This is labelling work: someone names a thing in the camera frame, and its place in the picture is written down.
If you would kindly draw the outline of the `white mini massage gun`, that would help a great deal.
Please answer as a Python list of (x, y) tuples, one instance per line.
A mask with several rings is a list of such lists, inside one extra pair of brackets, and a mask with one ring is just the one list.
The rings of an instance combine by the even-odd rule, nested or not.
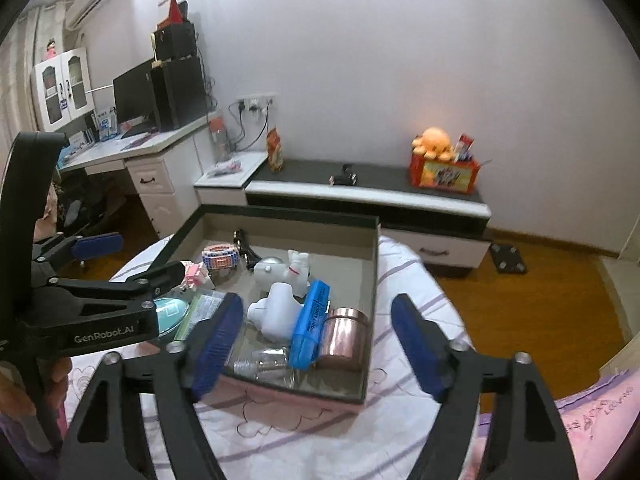
[(303, 305), (295, 299), (292, 287), (276, 283), (266, 298), (248, 307), (247, 318), (268, 341), (288, 344), (302, 309)]

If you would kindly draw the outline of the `pink brick figure small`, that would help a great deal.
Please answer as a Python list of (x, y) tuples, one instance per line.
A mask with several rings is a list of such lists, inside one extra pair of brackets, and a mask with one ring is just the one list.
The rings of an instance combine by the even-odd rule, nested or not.
[(184, 278), (182, 286), (190, 290), (214, 290), (215, 285), (204, 263), (183, 261)]

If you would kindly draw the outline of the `white astronaut figurine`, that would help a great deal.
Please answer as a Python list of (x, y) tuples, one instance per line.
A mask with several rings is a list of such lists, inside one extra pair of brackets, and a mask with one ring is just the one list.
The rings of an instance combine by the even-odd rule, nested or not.
[(288, 250), (288, 260), (276, 257), (263, 258), (255, 264), (253, 276), (260, 289), (269, 292), (273, 284), (285, 283), (292, 287), (293, 295), (304, 298), (310, 286), (309, 254)]

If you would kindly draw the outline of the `clear plastic box green label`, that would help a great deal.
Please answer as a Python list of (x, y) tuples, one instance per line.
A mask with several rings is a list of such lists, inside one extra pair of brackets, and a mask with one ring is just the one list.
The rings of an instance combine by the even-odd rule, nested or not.
[(224, 296), (226, 296), (224, 292), (217, 292), (216, 290), (201, 290), (197, 292), (189, 304), (186, 316), (178, 326), (174, 339), (186, 340), (196, 324), (208, 320), (215, 314), (222, 300), (224, 300)]

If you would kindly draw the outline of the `rose gold metal tin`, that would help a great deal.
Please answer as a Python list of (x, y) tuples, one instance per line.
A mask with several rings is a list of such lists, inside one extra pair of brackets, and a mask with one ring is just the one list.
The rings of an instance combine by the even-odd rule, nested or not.
[(332, 308), (323, 324), (318, 367), (360, 372), (364, 363), (369, 319), (354, 308)]

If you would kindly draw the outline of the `low black white cabinet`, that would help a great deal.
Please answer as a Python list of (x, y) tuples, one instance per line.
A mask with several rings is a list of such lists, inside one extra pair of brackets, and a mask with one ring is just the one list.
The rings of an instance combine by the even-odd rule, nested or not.
[(461, 273), (480, 266), (491, 244), (491, 210), (480, 194), (415, 188), (405, 169), (365, 164), (352, 167), (356, 184), (332, 185), (341, 170), (318, 160), (288, 160), (277, 174), (262, 165), (245, 188), (247, 203), (375, 217), (382, 234), (429, 266)]

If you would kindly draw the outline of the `white bedside cabinet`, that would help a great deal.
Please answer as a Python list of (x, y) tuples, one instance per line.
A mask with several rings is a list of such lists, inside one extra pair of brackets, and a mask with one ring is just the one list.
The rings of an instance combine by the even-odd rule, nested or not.
[(241, 152), (205, 171), (194, 184), (202, 205), (245, 206), (244, 188), (267, 160), (266, 152)]

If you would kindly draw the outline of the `blue oblong case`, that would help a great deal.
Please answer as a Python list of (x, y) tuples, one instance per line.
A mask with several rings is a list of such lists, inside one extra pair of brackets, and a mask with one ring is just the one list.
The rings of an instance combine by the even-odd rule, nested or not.
[(288, 364), (296, 370), (308, 370), (317, 359), (323, 324), (329, 309), (330, 290), (331, 287), (320, 280), (310, 285), (288, 352)]

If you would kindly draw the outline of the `white striped table cloth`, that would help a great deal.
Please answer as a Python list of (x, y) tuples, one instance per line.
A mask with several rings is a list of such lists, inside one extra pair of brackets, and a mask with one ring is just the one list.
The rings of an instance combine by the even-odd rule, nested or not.
[(390, 322), (402, 292), (450, 339), (468, 333), (454, 305), (396, 235), (378, 240), (378, 300), (366, 403), (358, 413), (278, 401), (225, 380), (195, 408), (230, 479), (403, 479), (439, 405), (424, 393)]

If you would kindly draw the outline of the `black rhinestone hair clip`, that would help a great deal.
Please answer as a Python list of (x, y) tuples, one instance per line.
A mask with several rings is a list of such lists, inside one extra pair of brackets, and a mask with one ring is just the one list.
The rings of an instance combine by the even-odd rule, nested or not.
[(250, 247), (247, 234), (243, 229), (238, 229), (233, 233), (233, 243), (238, 248), (239, 255), (244, 260), (247, 270), (253, 271), (262, 257)]

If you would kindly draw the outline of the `black computer monitor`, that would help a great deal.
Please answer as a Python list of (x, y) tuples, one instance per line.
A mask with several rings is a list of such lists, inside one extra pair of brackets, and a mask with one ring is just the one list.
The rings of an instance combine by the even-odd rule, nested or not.
[(113, 80), (116, 118), (119, 125), (139, 118), (144, 124), (155, 124), (151, 70), (152, 60), (146, 60)]

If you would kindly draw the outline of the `pink black storage box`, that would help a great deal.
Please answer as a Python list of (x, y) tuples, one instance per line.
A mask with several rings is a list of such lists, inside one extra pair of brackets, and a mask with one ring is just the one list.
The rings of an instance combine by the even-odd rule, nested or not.
[(201, 206), (153, 266), (207, 272), (243, 301), (224, 368), (230, 382), (283, 400), (359, 412), (372, 351), (378, 220), (256, 206)]

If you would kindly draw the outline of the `black office chair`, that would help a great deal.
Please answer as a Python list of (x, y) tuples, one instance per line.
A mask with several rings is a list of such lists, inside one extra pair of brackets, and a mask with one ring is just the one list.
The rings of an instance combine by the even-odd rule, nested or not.
[(73, 170), (54, 184), (58, 198), (56, 229), (67, 236), (91, 236), (105, 230), (126, 204), (126, 195), (112, 174)]

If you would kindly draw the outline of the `pink quilt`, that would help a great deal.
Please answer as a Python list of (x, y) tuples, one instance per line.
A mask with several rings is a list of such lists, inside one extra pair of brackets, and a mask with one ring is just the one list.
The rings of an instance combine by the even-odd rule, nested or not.
[(578, 478), (595, 479), (639, 415), (639, 371), (605, 376), (555, 405), (570, 439)]

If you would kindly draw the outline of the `teal egg shaped case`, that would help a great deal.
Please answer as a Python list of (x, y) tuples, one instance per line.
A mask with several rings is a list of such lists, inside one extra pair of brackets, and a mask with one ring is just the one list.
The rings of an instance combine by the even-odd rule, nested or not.
[(155, 300), (158, 334), (172, 334), (189, 311), (189, 304), (180, 298), (163, 297)]

